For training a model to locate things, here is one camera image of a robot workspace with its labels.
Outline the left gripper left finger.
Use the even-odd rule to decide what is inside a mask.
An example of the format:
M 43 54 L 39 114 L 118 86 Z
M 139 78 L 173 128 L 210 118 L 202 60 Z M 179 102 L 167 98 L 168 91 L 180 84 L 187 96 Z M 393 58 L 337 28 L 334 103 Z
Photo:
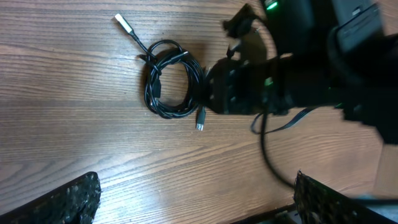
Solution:
M 101 186 L 96 172 L 76 179 L 1 215 L 1 223 L 92 224 L 100 205 Z

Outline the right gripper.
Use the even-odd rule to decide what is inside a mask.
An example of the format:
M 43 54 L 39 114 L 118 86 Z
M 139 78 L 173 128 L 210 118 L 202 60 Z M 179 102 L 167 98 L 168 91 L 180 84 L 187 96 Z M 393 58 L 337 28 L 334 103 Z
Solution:
M 287 77 L 296 64 L 295 57 L 274 57 L 259 64 L 222 58 L 206 75 L 203 104 L 217 114 L 286 115 L 295 106 Z

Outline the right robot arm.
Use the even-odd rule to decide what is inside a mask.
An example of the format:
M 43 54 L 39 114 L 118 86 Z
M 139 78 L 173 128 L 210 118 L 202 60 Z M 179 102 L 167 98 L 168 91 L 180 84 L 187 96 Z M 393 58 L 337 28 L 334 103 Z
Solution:
M 334 106 L 397 143 L 397 36 L 384 33 L 372 1 L 263 1 L 268 50 L 246 4 L 223 22 L 236 41 L 209 71 L 202 102 L 218 114 L 285 115 Z

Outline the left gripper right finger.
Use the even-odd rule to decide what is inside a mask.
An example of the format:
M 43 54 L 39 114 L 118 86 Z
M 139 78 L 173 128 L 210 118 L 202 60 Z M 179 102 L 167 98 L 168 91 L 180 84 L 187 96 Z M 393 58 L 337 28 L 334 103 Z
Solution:
M 370 206 L 397 205 L 396 199 L 349 198 L 300 171 L 294 183 L 294 202 L 302 223 L 336 224 L 391 224 L 395 221 Z

